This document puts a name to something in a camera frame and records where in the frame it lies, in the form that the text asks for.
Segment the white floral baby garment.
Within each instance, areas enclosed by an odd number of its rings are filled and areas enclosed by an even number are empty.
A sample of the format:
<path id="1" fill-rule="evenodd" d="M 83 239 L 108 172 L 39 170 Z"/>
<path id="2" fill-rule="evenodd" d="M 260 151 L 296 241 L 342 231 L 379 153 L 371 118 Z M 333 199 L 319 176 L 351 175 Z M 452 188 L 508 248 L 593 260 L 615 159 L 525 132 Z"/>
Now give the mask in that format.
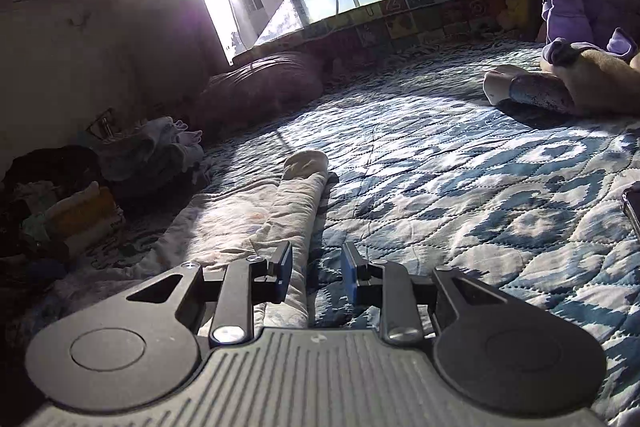
<path id="1" fill-rule="evenodd" d="M 56 282 L 43 302 L 26 313 L 26 334 L 182 262 L 198 262 L 212 274 L 250 255 L 269 257 L 281 242 L 293 248 L 288 293 L 280 305 L 259 305 L 255 319 L 259 326 L 307 326 L 306 266 L 328 179 L 326 154 L 301 150 L 283 163 L 279 176 L 262 176 L 221 194 L 193 196 L 141 260 L 122 268 L 82 268 Z"/>

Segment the stack of folded grey clothes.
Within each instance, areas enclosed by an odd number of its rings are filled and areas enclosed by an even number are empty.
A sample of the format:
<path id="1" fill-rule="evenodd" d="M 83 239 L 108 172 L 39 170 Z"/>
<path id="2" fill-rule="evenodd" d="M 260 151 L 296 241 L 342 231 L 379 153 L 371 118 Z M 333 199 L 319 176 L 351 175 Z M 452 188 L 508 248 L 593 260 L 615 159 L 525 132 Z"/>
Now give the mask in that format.
<path id="1" fill-rule="evenodd" d="M 204 160 L 202 130 L 170 116 L 147 121 L 94 150 L 102 178 L 117 200 L 156 192 Z"/>

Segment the orange and pink folded clothes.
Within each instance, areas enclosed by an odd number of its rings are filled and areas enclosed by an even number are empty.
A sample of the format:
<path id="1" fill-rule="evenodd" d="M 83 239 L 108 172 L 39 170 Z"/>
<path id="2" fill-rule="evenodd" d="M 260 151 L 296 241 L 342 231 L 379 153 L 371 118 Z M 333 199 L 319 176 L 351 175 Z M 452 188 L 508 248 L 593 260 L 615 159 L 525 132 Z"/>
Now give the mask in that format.
<path id="1" fill-rule="evenodd" d="M 49 208 L 27 218 L 23 232 L 39 245 L 62 247 L 76 258 L 125 224 L 122 210 L 106 186 L 92 181 Z"/>

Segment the blue white patterned quilt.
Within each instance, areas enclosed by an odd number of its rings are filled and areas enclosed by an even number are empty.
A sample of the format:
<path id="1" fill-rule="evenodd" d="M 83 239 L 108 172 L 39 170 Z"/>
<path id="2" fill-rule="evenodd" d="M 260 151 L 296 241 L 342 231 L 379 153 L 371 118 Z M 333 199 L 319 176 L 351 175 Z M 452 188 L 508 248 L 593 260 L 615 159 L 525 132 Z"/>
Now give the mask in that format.
<path id="1" fill-rule="evenodd" d="M 303 112 L 209 147 L 207 197 L 279 178 L 300 150 L 329 161 L 303 288 L 275 314 L 259 308 L 258 322 L 378 323 L 345 295 L 346 242 L 413 274 L 451 265 L 596 337 L 608 369 L 594 409 L 637 425 L 639 243 L 622 194 L 639 179 L 639 123 L 488 103 L 489 69 L 533 69 L 539 57 L 536 44 L 500 40 L 398 53 Z"/>

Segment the purple pillow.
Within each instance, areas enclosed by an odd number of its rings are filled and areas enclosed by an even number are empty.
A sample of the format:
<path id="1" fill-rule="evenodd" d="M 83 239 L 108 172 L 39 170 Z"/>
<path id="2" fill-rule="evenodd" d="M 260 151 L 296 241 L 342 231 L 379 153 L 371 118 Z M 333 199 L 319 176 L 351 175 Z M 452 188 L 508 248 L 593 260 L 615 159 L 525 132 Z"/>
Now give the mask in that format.
<path id="1" fill-rule="evenodd" d="M 323 67 L 318 58 L 277 53 L 210 77 L 194 96 L 189 122 L 213 139 L 295 112 L 322 93 Z"/>

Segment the white grey sock garment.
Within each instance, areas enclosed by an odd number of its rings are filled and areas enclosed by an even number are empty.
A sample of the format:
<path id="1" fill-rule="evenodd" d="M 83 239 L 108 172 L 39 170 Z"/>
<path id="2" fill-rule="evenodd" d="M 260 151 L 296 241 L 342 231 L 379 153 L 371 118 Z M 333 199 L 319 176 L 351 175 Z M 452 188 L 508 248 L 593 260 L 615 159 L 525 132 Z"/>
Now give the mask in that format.
<path id="1" fill-rule="evenodd" d="M 511 101 L 555 113 L 576 113 L 575 102 L 564 82 L 545 72 L 529 72 L 514 65 L 500 65 L 486 72 L 483 91 L 492 106 Z"/>

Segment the smartphone on bed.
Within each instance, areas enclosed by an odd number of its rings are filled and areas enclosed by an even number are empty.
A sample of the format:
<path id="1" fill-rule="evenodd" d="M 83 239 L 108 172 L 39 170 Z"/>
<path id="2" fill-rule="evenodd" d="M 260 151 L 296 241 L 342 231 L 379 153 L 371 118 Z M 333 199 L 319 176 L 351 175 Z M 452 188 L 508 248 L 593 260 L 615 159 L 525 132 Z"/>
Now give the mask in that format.
<path id="1" fill-rule="evenodd" d="M 622 194 L 623 210 L 634 235 L 640 241 L 640 182 L 634 182 L 625 188 Z"/>

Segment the tan brown garment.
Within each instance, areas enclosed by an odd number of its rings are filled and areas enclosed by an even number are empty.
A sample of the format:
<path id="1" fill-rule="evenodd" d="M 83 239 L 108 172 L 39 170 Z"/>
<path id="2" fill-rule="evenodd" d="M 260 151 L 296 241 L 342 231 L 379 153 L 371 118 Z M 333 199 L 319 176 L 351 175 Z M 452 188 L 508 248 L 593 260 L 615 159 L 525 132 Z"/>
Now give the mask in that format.
<path id="1" fill-rule="evenodd" d="M 626 63 L 602 51 L 585 50 L 568 65 L 542 58 L 540 67 L 563 81 L 579 114 L 639 115 L 639 54 Z"/>

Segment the purple garment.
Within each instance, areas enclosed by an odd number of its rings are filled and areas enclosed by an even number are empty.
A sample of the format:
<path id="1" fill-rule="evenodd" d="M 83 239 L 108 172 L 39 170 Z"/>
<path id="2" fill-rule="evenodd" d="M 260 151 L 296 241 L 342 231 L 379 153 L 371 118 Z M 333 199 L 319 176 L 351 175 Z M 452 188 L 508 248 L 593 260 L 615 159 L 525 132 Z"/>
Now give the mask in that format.
<path id="1" fill-rule="evenodd" d="M 587 50 L 628 63 L 639 52 L 639 0 L 542 0 L 544 60 L 568 65 Z"/>

